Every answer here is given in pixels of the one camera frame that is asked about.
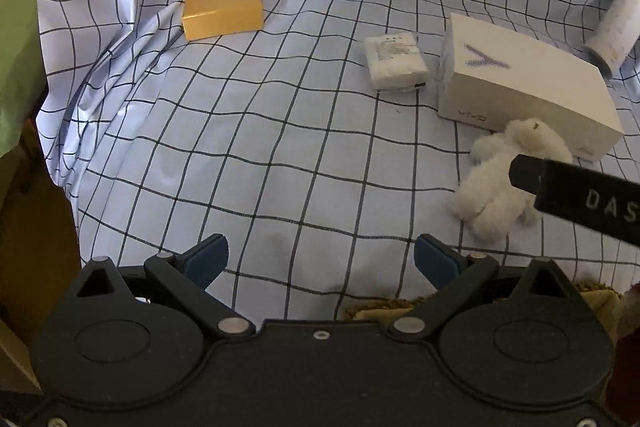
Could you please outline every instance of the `cardboard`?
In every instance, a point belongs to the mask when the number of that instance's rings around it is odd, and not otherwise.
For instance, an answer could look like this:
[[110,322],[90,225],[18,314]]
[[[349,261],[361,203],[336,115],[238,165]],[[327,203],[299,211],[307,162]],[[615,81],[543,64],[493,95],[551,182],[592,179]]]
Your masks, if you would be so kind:
[[27,346],[0,321],[0,391],[39,394]]
[[598,68],[488,22],[450,15],[439,77],[443,118],[497,132],[511,120],[540,118],[590,161],[623,134]]

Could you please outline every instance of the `printed label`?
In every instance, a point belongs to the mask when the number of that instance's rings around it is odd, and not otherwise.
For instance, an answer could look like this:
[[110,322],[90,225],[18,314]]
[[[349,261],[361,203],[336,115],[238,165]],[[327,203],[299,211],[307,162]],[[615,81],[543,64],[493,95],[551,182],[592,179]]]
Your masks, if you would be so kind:
[[418,53],[414,44],[407,44],[397,40],[385,40],[376,45],[378,60],[388,60],[396,55],[412,55]]

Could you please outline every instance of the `grid patterned cloth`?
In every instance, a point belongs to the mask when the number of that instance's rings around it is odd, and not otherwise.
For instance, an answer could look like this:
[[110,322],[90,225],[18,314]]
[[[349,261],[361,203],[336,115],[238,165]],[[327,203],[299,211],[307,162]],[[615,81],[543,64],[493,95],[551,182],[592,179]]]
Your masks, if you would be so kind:
[[[138,264],[223,233],[209,291],[256,321],[429,293],[420,233],[514,266],[552,256],[619,290],[640,280],[636,248],[548,216],[479,245],[446,200],[485,131],[437,117],[434,86],[375,92],[364,65],[362,39],[408,30],[433,70],[451,11],[579,53],[611,0],[263,1],[263,31],[187,44],[182,0],[38,0],[38,127],[84,260]],[[625,137],[589,166],[636,182],[638,51],[609,83]]]

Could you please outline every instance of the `green fabric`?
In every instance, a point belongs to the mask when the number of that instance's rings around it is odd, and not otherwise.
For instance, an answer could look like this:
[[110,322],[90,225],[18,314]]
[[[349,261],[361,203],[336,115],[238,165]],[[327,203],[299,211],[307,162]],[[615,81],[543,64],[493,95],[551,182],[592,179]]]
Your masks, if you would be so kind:
[[0,0],[0,156],[19,140],[46,77],[36,0]]

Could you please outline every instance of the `vivo logo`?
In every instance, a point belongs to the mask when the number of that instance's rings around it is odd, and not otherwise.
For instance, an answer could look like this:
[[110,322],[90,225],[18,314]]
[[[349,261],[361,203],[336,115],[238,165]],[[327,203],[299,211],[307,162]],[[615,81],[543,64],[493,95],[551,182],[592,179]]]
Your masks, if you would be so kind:
[[483,116],[481,114],[473,114],[471,111],[465,111],[462,112],[460,110],[458,110],[460,116],[466,116],[467,118],[470,118],[471,120],[478,120],[478,121],[486,121],[486,116]]

